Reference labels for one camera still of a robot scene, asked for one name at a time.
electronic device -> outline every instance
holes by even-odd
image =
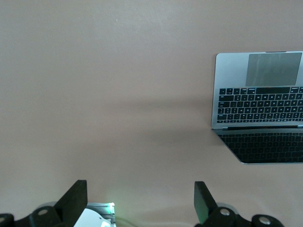
[[[302,53],[216,56],[212,129],[241,162],[303,162]]]

laptop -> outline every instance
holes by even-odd
[[[240,162],[303,163],[302,53],[216,56],[212,129]]]

beige table surface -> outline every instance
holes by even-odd
[[[86,179],[119,227],[193,227],[205,181],[246,219],[303,226],[303,165],[243,165],[210,126],[215,55],[302,50],[302,8],[0,1],[0,213],[22,218]]]

